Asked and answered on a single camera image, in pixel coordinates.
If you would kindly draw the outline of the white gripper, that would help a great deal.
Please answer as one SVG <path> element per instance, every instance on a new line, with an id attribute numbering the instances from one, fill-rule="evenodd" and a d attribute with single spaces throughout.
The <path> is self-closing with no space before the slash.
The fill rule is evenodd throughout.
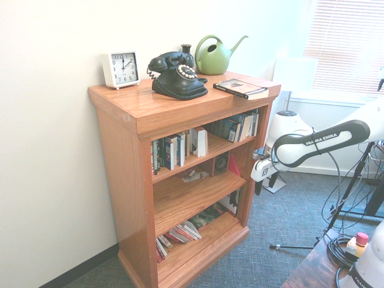
<path id="1" fill-rule="evenodd" d="M 254 192 L 260 195 L 262 189 L 262 181 L 271 176 L 269 179 L 269 187 L 272 188 L 278 179 L 279 172 L 283 169 L 280 162 L 272 161 L 270 158 L 261 158 L 257 160 L 251 171 L 251 178 L 255 181 Z"/>

